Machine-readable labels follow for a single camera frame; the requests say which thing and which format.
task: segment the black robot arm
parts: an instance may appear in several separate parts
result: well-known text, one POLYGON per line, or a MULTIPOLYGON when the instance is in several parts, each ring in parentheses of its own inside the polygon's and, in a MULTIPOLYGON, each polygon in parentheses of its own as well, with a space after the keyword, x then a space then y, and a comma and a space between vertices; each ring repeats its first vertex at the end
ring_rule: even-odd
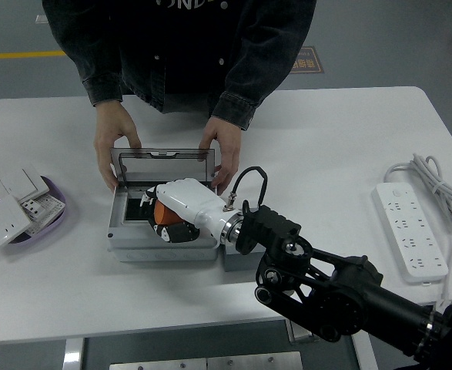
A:
POLYGON ((362 257, 340 257, 314 249, 301 226, 261 205, 243 204, 236 249, 266 248, 256 272, 259 302, 326 341, 364 330, 420 364, 452 370, 452 305, 440 314, 404 299, 380 284, 383 275, 362 257), (333 265, 329 276, 312 260, 333 265))

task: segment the white power strip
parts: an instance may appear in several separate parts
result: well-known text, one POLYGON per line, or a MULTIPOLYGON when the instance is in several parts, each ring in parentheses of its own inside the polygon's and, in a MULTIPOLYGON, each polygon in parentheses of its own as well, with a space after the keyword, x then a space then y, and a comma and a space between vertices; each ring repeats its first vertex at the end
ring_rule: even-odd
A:
POLYGON ((373 200, 403 278, 410 283, 437 281, 448 266, 408 183, 379 183, 373 200))

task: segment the white wall socket panel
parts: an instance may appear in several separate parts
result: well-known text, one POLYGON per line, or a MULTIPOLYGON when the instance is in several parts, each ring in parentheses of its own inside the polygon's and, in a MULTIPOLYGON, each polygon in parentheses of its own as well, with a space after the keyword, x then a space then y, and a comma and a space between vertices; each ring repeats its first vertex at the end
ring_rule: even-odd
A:
POLYGON ((48 191, 48 185, 31 164, 0 179, 0 200, 12 195, 19 203, 23 203, 48 191))
POLYGON ((403 278, 424 283, 446 276, 447 263, 412 186, 379 183, 373 200, 403 278))
POLYGON ((0 200, 0 247, 13 241, 31 225, 31 221, 12 195, 0 200))

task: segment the white table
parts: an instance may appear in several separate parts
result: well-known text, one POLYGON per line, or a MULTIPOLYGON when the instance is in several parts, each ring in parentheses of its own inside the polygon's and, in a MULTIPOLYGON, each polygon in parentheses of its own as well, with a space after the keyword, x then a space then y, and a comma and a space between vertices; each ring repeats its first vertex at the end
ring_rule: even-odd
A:
MULTIPOLYGON (((204 114, 161 115, 134 96, 124 105, 145 147, 198 146, 204 114)), ((252 271, 224 273, 220 259, 124 264, 107 252, 112 195, 95 164, 94 122, 86 98, 0 100, 0 177, 32 163, 65 194, 68 212, 38 243, 0 251, 0 342, 278 318, 254 298, 252 271)), ((367 254, 385 288, 427 303, 441 284, 400 277, 370 196, 387 168, 413 152, 436 156, 452 184, 452 138, 417 88, 279 91, 244 133, 240 169, 263 167, 264 203, 301 224, 315 248, 367 254)), ((405 173, 393 180, 412 181, 405 173)), ((451 233, 416 184, 446 256, 451 233)), ((237 204, 256 200, 259 185, 259 177, 245 177, 237 204)))

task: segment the human hand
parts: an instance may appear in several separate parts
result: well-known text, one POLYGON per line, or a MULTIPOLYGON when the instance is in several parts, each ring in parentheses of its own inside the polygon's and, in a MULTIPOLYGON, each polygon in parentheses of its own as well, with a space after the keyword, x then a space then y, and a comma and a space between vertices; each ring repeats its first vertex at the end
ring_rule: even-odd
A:
POLYGON ((214 139, 219 143, 221 160, 220 165, 215 168, 215 171, 219 172, 212 181, 212 187, 217 187, 217 193, 221 195, 233 179, 234 174, 238 172, 241 129, 218 117, 210 117, 203 129, 199 149, 209 149, 214 139))
POLYGON ((136 132, 132 117, 117 100, 102 102, 95 106, 97 119, 95 123, 94 149, 97 154, 99 172, 107 187, 113 191, 118 180, 111 169, 111 148, 115 141, 126 136, 131 148, 141 148, 139 135, 136 132))

